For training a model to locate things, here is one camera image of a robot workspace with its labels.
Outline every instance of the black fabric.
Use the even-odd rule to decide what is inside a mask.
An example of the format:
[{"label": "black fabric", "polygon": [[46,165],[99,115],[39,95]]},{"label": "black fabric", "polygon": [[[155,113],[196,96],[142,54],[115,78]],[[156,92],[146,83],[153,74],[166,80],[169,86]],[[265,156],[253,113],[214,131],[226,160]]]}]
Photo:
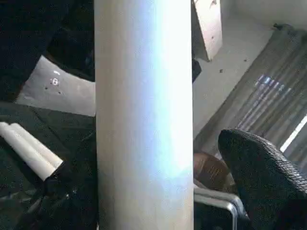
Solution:
[{"label": "black fabric", "polygon": [[[70,224],[69,229],[95,230],[98,199],[94,118],[0,103],[0,121],[19,123],[65,161],[73,175],[79,200],[77,208],[75,204],[67,207],[67,216],[63,216],[65,226]],[[2,139],[0,175],[0,197],[8,197],[18,192],[41,191],[44,187],[43,182]],[[7,225],[2,225],[2,220],[6,217],[2,215],[1,208],[0,201],[0,229],[10,229]],[[6,221],[6,224],[14,225],[17,220]],[[44,226],[43,229],[56,228]]]},{"label": "black fabric", "polygon": [[74,0],[1,1],[1,100],[11,99],[9,96],[15,95],[29,78],[73,3]]},{"label": "black fabric", "polygon": [[223,130],[218,142],[253,227],[303,229],[307,180],[297,167],[273,144],[244,131]]}]

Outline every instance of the cardboard tube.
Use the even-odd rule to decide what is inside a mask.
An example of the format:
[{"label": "cardboard tube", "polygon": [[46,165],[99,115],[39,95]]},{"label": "cardboard tube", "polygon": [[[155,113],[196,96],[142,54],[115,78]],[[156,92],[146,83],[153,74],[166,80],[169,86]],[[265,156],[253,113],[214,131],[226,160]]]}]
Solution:
[{"label": "cardboard tube", "polygon": [[43,181],[56,169],[7,123],[0,122],[0,136]]},{"label": "cardboard tube", "polygon": [[54,168],[58,168],[63,160],[54,154],[50,149],[43,145],[38,139],[33,137],[27,130],[17,123],[11,124],[13,130],[21,135],[34,149],[36,149],[40,155],[42,155]]},{"label": "cardboard tube", "polygon": [[193,229],[191,2],[95,0],[100,229]]}]

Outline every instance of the white floor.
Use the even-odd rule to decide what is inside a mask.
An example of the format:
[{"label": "white floor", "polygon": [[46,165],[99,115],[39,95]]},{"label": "white floor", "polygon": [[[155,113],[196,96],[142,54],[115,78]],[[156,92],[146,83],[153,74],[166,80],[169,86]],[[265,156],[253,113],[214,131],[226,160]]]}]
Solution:
[{"label": "white floor", "polygon": [[95,83],[66,73],[42,56],[16,103],[95,116]]}]

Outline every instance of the white roll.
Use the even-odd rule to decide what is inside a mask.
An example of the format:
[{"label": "white roll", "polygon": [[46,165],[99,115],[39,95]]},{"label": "white roll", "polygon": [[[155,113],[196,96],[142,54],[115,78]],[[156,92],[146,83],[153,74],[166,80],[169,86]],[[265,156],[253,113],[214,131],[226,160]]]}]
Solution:
[{"label": "white roll", "polygon": [[34,149],[36,149],[40,155],[42,155],[54,168],[58,168],[63,160],[42,144],[38,139],[33,137],[27,130],[17,123],[11,124],[11,127],[19,135],[21,135]]},{"label": "white roll", "polygon": [[5,122],[0,122],[0,135],[43,181],[56,170],[32,145]]}]

